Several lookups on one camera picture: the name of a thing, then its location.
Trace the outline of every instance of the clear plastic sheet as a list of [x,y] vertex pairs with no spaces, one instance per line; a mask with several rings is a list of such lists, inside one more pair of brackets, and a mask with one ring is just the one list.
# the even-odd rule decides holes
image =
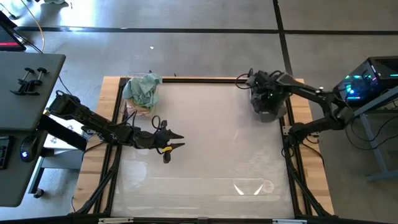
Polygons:
[[[159,96],[154,114],[186,145],[169,164],[155,149],[123,147],[113,217],[294,217],[279,122],[260,122],[248,90],[166,83]],[[153,132],[150,119],[136,126]]]

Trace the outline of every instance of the desk clamp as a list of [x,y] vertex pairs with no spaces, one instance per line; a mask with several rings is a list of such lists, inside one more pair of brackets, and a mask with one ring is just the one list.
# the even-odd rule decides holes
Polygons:
[[25,68],[25,75],[22,79],[18,79],[18,84],[20,84],[21,86],[19,87],[19,89],[17,91],[14,90],[10,90],[11,93],[15,94],[15,95],[32,95],[32,96],[37,96],[40,95],[40,93],[38,93],[37,91],[34,91],[36,86],[40,86],[42,85],[42,81],[40,80],[42,78],[43,74],[47,73],[47,70],[45,68],[38,68],[37,71],[40,72],[39,74],[39,78],[35,79],[35,80],[31,80],[31,81],[26,81],[25,79],[27,78],[27,76],[29,74],[34,74],[35,71],[31,68]]

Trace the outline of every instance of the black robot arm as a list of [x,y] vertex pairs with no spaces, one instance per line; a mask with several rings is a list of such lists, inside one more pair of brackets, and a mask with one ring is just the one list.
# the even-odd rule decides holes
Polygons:
[[47,110],[50,114],[65,119],[74,119],[83,124],[82,130],[96,133],[98,137],[108,144],[122,144],[133,146],[136,149],[162,149],[164,162],[170,161],[173,149],[185,143],[169,144],[170,139],[181,139],[183,136],[166,129],[167,121],[160,122],[160,127],[155,133],[141,131],[141,128],[127,126],[124,123],[115,124],[112,121],[96,114],[80,103],[79,98],[57,91],[57,96]]
[[315,132],[341,130],[354,116],[353,110],[334,92],[323,91],[296,81],[291,75],[280,71],[268,74],[249,72],[246,84],[251,89],[251,103],[256,112],[278,113],[287,97],[296,94],[318,103],[324,118],[307,124],[295,123],[289,130],[289,142],[298,144]]

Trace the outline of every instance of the crumpled cloth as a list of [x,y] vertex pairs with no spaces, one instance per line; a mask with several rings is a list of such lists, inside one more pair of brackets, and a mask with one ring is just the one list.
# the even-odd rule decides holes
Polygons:
[[159,101],[156,86],[162,84],[162,77],[154,73],[146,74],[143,77],[130,79],[123,89],[124,99],[132,98],[137,106],[144,106],[152,109]]

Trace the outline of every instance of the wooden platform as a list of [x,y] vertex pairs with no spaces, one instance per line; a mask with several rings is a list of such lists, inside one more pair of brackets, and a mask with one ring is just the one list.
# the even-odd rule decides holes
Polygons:
[[[112,119],[120,78],[121,77],[104,77],[103,80],[101,93],[99,96],[99,102],[95,112],[100,114],[101,116],[104,116],[107,119]],[[168,77],[168,78],[198,78],[198,77]],[[234,78],[229,78],[229,77],[222,77],[222,78],[214,77],[214,79],[234,80]],[[308,100],[296,95],[292,96],[290,99],[292,102],[295,122],[307,123],[312,121],[312,115],[310,111],[310,106],[308,104]],[[93,137],[92,139],[90,139],[87,147],[93,146],[98,143],[99,143],[98,139],[95,139],[95,137]],[[317,144],[312,144],[307,140],[304,143],[319,151]],[[94,192],[95,188],[97,187],[98,182],[100,181],[100,173],[103,165],[105,148],[106,145],[103,144],[97,147],[96,149],[87,152],[84,156],[73,200],[73,204],[76,210],[81,208],[81,206],[83,206],[83,204],[88,200],[88,198],[91,196],[91,194]],[[304,166],[308,188],[314,194],[315,198],[322,204],[323,208],[329,213],[333,213],[333,206],[330,200],[329,188],[326,181],[325,171],[323,170],[322,160],[320,159],[319,155],[317,155],[315,152],[313,152],[311,149],[305,146],[301,146],[300,150],[302,154],[303,166]],[[113,155],[111,157],[109,166],[112,164],[112,161],[113,161]],[[302,200],[302,195],[300,193],[300,189],[299,187],[296,188],[298,189],[300,208],[302,211],[304,211],[303,200]],[[109,191],[109,183],[105,188],[103,194],[100,212],[102,212],[106,206],[106,201],[109,193],[108,191]]]

